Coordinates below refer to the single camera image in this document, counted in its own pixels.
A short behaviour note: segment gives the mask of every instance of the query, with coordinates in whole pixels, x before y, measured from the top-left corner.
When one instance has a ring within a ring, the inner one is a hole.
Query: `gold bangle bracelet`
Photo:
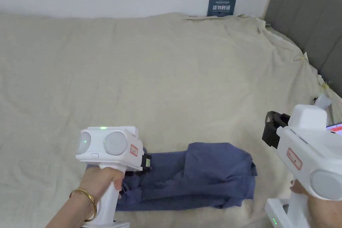
[[[84,195],[86,195],[90,200],[91,200],[91,203],[93,203],[93,206],[94,206],[94,216],[91,218],[91,219],[86,219],[84,220],[85,222],[90,222],[92,220],[94,220],[94,218],[96,217],[96,214],[98,213],[98,208],[96,206],[96,203],[95,203],[95,200],[94,198],[88,194],[88,192],[86,190],[83,190],[83,189],[74,189],[73,191],[71,191],[70,195],[69,195],[69,199],[71,197],[71,195],[75,192],[75,191],[79,191],[80,193],[83,193]]]

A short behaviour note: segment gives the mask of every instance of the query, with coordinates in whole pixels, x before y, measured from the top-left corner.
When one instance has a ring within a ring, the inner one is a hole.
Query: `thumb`
[[[300,184],[298,180],[295,180],[295,182],[293,183],[293,186],[290,187],[290,190],[293,193],[297,193],[297,194],[305,194],[305,195],[308,194],[307,190],[304,189],[304,187]]]

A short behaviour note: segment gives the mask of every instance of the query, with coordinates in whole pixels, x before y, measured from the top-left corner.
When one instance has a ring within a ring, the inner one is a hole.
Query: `human hand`
[[[112,168],[88,168],[82,177],[79,188],[86,190],[97,203],[111,182],[114,182],[116,190],[121,190],[124,176],[123,172]]]
[[[292,186],[290,187],[290,190],[293,193],[305,194],[306,196],[310,196],[307,190],[305,190],[305,188],[302,186],[302,184],[298,180],[295,180],[295,181],[292,180],[291,185]]]
[[[312,227],[342,228],[342,201],[322,200],[310,195],[298,180],[291,181],[291,191],[308,196]]]

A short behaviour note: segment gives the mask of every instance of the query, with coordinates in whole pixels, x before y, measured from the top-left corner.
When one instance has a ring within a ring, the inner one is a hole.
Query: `blue folded cloth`
[[[184,152],[151,155],[150,172],[124,178],[116,211],[225,209],[253,199],[252,156],[229,143],[192,143]]]

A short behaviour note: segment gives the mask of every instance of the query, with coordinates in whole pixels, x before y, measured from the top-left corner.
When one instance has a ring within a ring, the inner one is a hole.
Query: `bed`
[[[329,123],[342,122],[342,0],[315,1],[326,3],[319,14],[312,0],[291,8],[271,0],[265,21],[1,13],[0,226],[43,227],[52,218],[85,170],[75,159],[81,129],[133,125],[149,152],[232,143],[252,155],[259,175],[254,200],[241,208],[117,219],[132,228],[271,227],[266,200],[288,196],[292,177],[261,140],[266,113],[290,114],[325,91]]]

